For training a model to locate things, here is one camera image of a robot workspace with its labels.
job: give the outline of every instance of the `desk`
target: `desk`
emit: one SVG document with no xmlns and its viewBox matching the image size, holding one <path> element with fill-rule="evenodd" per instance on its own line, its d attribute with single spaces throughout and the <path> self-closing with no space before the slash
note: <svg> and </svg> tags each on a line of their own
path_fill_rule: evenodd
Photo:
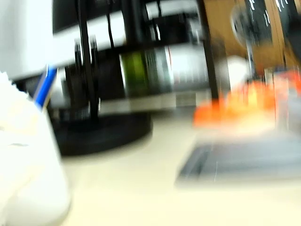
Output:
<svg viewBox="0 0 301 226">
<path fill-rule="evenodd" d="M 191 119 L 191 113 L 154 116 L 152 137 L 113 152 L 64 159 L 73 203 L 62 225 L 301 225 L 298 180 L 223 187 L 197 183 L 176 186 L 179 170 L 194 145 L 225 138 L 226 134 L 193 128 Z M 273 127 L 268 119 L 258 117 L 261 128 Z M 246 130 L 247 124 L 251 123 L 241 121 L 228 136 L 238 136 L 242 127 L 248 134 L 257 131 L 254 126 Z"/>
</svg>

